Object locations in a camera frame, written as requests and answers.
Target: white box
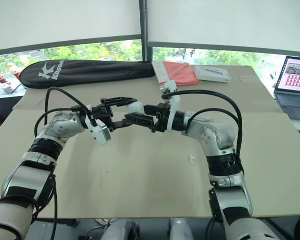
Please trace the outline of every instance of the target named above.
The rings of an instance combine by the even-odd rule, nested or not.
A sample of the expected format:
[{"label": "white box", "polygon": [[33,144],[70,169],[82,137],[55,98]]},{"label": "white box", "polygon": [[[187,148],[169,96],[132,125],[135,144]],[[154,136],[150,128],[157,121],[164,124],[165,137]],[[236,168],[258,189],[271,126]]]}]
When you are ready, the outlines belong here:
[{"label": "white box", "polygon": [[193,65],[192,69],[198,80],[215,81],[228,83],[232,78],[225,68]]}]

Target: white roller blind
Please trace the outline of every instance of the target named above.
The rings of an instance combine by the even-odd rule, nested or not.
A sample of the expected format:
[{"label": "white roller blind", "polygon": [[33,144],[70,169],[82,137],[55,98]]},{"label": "white roller blind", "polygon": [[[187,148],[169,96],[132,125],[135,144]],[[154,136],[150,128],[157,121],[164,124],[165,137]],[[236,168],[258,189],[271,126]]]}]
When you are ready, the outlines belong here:
[{"label": "white roller blind", "polygon": [[300,52],[300,0],[150,0],[148,41]]},{"label": "white roller blind", "polygon": [[133,34],[138,0],[0,0],[0,49]]}]

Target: laptop keyboard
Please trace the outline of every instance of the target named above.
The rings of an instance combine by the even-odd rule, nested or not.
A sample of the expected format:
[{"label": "laptop keyboard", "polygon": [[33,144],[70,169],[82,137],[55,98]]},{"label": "laptop keyboard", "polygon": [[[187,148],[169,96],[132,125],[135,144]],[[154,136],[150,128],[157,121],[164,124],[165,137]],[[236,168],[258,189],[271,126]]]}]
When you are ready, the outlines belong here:
[{"label": "laptop keyboard", "polygon": [[298,106],[300,107],[300,96],[294,95],[281,95],[279,101],[282,105]]}]

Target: white bracket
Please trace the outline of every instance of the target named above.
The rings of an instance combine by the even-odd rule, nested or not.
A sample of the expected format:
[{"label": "white bracket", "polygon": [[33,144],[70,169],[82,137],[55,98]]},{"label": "white bracket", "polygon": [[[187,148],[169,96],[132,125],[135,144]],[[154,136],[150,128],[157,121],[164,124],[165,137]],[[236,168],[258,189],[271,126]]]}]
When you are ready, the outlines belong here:
[{"label": "white bracket", "polygon": [[94,139],[97,140],[99,144],[104,145],[111,139],[108,127],[100,119],[96,120],[96,126],[91,124],[90,119],[87,116],[85,117],[84,122]]},{"label": "white bracket", "polygon": [[[170,80],[168,82],[166,82],[161,88],[160,90],[162,92],[164,92],[165,90],[169,90],[171,93],[172,92],[176,92],[177,91],[177,87],[175,84],[174,80]],[[171,108],[170,108],[170,114],[169,114],[169,118],[168,118],[168,124],[167,124],[167,131],[171,132],[172,131],[172,124],[173,124],[173,120],[174,120],[174,116],[176,111],[179,109],[179,105],[180,105],[180,96],[179,95],[174,95],[171,96],[171,98],[169,99]]]}]

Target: laptop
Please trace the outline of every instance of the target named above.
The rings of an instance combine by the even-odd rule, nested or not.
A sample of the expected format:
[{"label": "laptop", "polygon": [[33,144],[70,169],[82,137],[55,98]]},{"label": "laptop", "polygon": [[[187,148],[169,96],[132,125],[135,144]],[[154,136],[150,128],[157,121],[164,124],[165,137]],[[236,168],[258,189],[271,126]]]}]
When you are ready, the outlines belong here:
[{"label": "laptop", "polygon": [[300,57],[286,56],[274,97],[283,112],[300,120]]}]

